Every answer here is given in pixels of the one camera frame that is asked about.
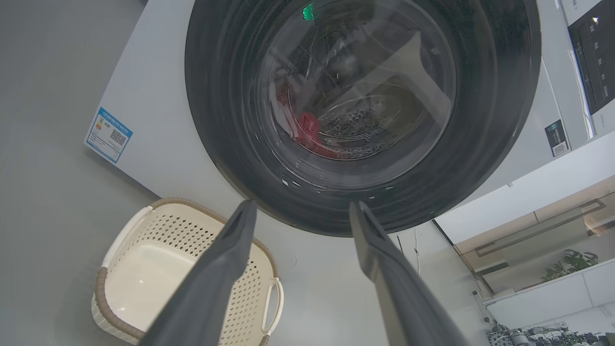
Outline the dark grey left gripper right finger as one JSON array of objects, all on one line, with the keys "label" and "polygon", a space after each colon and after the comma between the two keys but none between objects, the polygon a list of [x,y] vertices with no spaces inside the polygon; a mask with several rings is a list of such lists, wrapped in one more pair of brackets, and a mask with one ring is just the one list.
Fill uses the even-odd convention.
[{"label": "dark grey left gripper right finger", "polygon": [[389,344],[466,346],[466,338],[370,208],[352,201],[349,219],[360,267],[376,288]]}]

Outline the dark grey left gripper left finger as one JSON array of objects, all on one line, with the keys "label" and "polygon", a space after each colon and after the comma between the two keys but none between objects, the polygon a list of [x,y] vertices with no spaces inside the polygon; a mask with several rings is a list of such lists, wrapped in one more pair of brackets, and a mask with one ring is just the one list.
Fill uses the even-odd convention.
[{"label": "dark grey left gripper left finger", "polygon": [[142,346],[217,346],[233,284],[248,263],[256,218],[255,201],[239,204],[149,327]]}]

